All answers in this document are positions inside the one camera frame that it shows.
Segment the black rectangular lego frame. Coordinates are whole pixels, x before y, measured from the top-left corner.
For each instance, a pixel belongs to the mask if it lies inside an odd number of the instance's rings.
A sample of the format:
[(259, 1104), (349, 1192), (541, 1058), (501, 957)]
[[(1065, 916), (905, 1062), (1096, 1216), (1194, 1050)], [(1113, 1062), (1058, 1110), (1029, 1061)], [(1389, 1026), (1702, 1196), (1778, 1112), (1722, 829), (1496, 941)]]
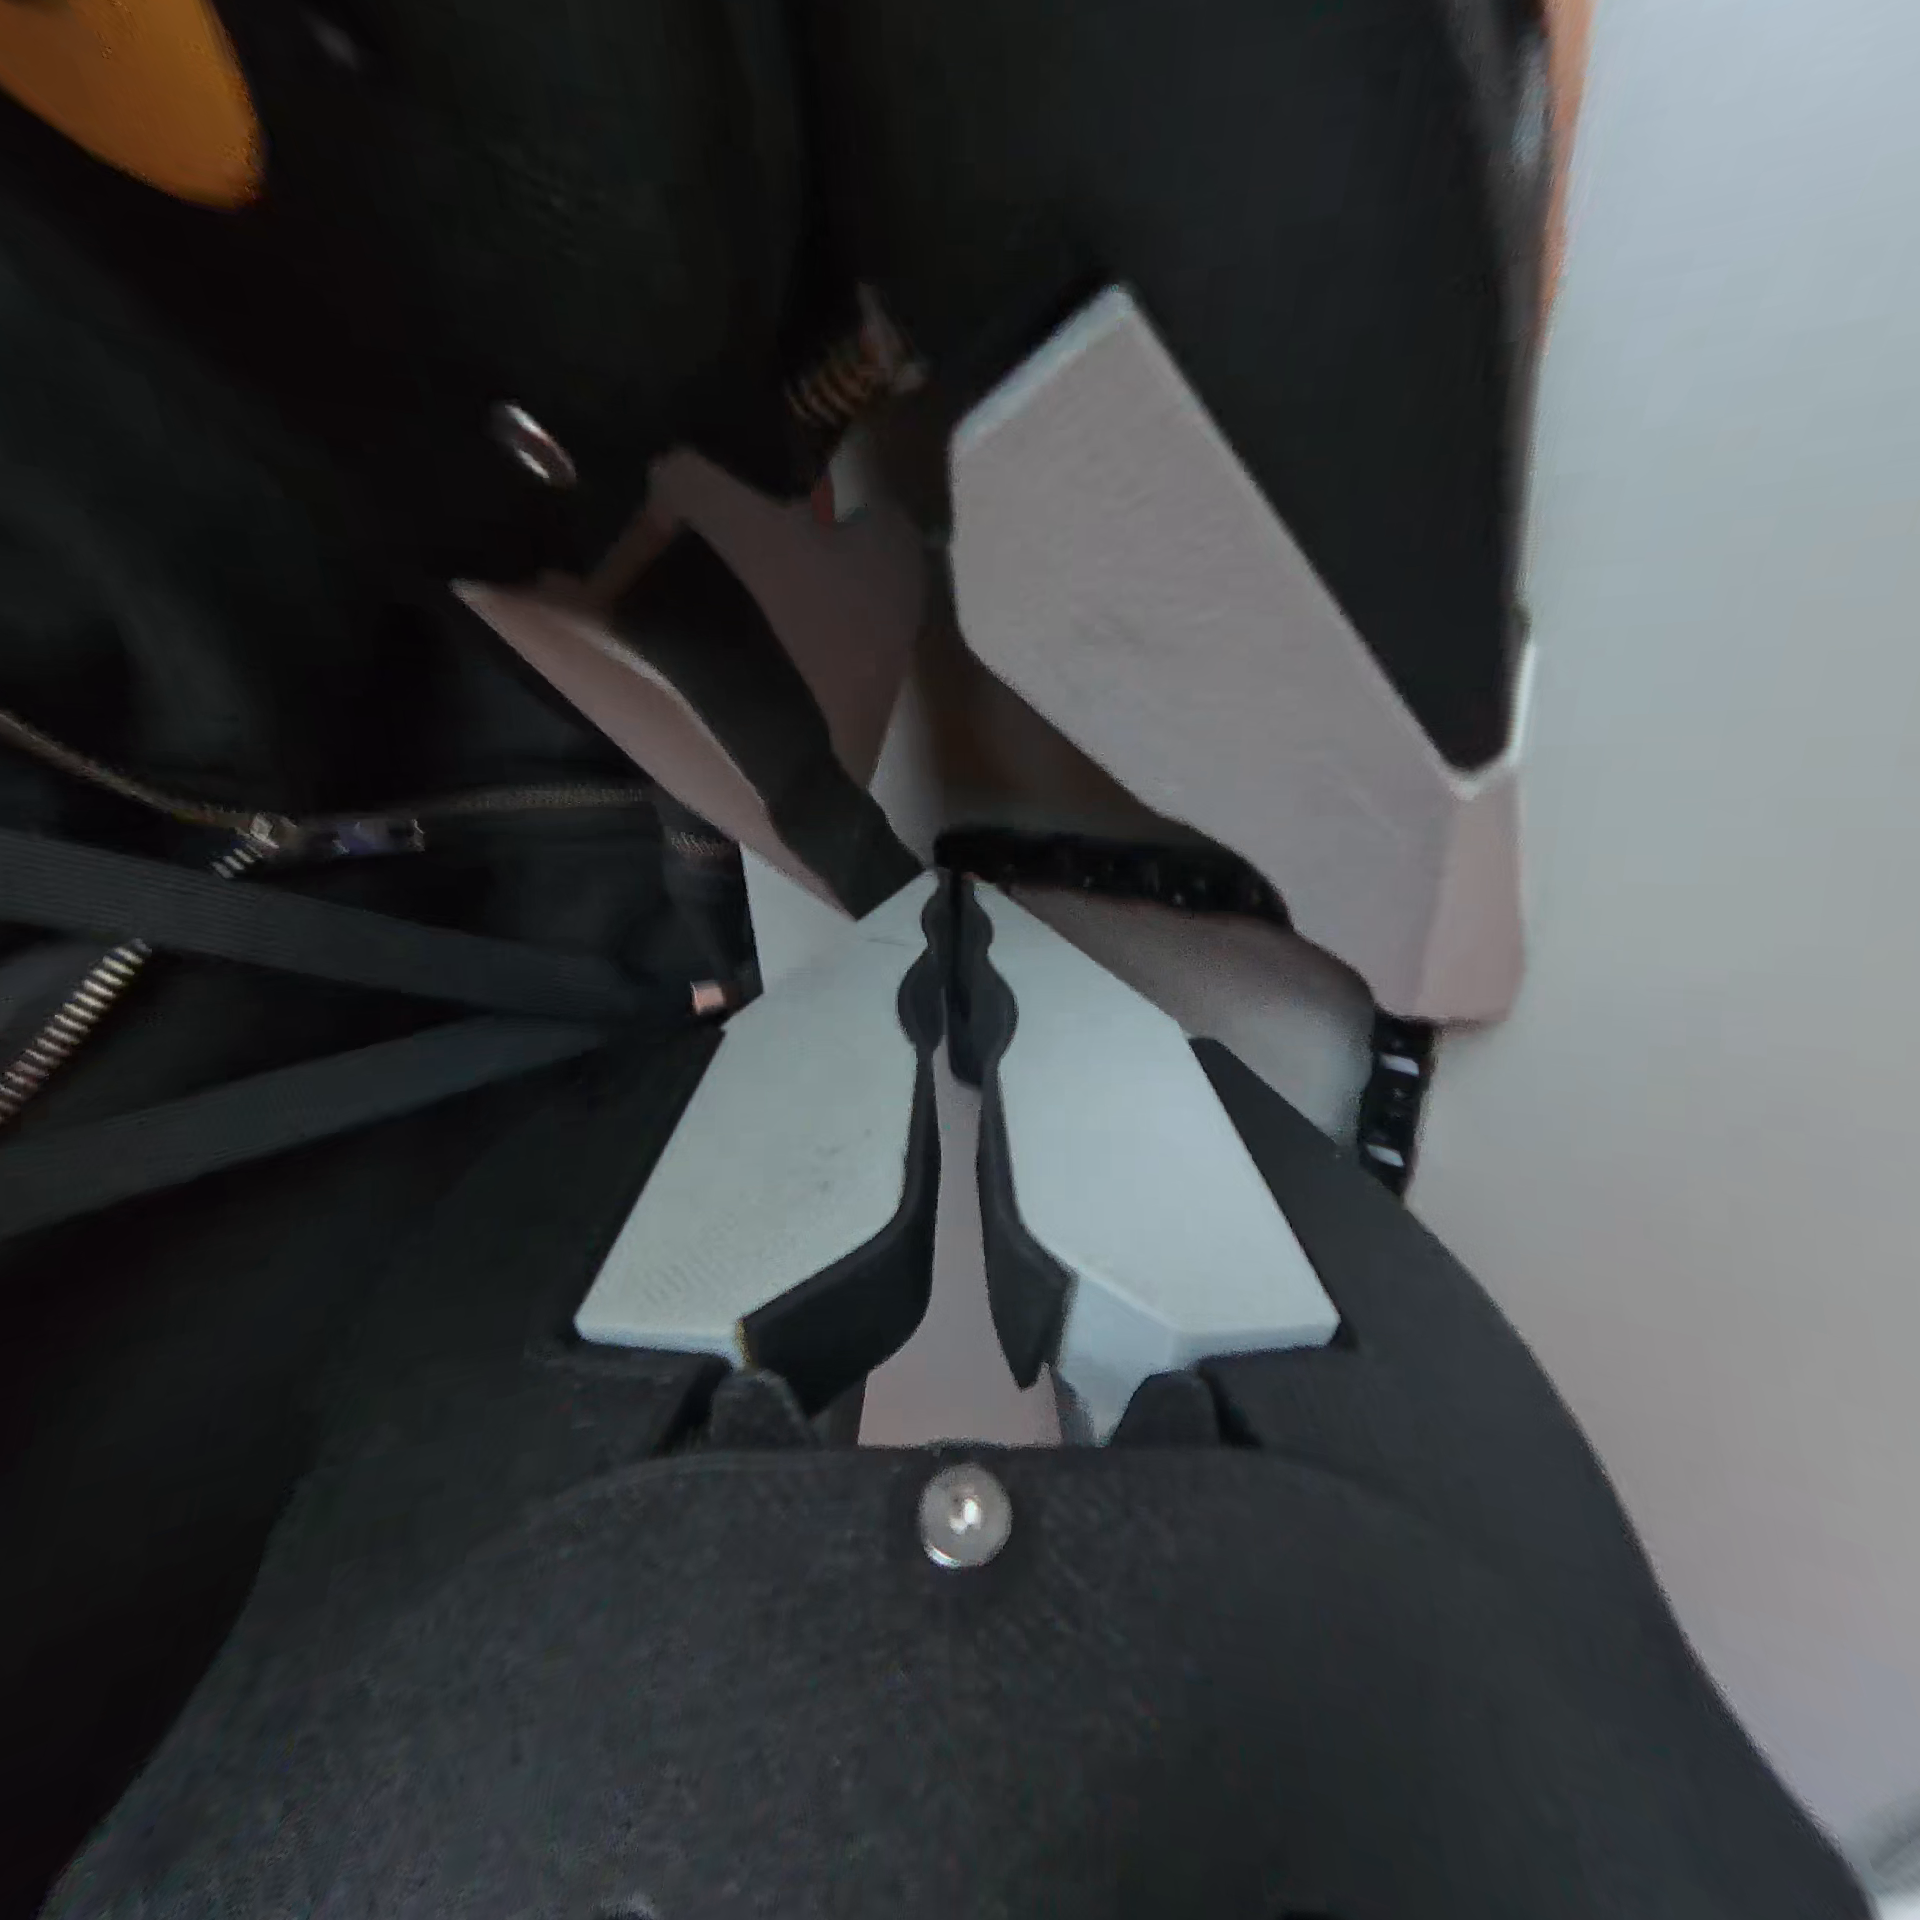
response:
[[(1037, 831), (995, 822), (945, 826), (939, 866), (1002, 889), (1032, 886), (1112, 902), (1157, 905), (1200, 918), (1259, 921), (1294, 929), (1277, 889), (1240, 854), (1085, 831)], [(1374, 1008), (1369, 1070), (1353, 1129), (1356, 1159), (1404, 1197), (1419, 1166), (1433, 1065), (1443, 1046), (1433, 1021)]]

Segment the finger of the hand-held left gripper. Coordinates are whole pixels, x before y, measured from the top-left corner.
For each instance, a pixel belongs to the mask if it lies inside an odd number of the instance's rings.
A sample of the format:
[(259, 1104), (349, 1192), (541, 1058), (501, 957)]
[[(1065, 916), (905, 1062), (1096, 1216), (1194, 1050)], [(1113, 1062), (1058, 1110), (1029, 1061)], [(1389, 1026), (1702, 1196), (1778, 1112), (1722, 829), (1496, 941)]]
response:
[(1392, 1016), (1508, 1016), (1530, 641), (1501, 752), (1453, 767), (1117, 284), (965, 414), (949, 477), (958, 628), (1002, 682)]
[(921, 874), (874, 794), (924, 631), (921, 527), (662, 456), (587, 570), (458, 599), (668, 797), (853, 918)]

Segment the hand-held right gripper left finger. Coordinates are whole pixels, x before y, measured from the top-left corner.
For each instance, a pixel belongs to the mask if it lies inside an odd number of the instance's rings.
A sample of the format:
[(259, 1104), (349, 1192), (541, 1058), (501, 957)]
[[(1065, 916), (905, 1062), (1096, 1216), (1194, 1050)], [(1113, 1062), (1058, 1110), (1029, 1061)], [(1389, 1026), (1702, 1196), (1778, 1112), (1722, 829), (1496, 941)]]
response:
[(942, 918), (920, 874), (726, 1024), (574, 1313), (582, 1343), (773, 1374), (824, 1413), (920, 1329)]

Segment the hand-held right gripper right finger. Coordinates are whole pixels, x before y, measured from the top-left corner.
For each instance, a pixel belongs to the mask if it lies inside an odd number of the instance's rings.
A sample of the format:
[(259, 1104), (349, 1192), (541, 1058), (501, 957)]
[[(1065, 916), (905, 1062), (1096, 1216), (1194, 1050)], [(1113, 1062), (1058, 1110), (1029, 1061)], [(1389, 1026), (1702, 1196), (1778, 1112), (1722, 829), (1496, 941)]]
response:
[(956, 1072), (1000, 1350), (1057, 1382), (1073, 1440), (1109, 1441), (1155, 1376), (1331, 1343), (1337, 1309), (1180, 1024), (968, 878)]

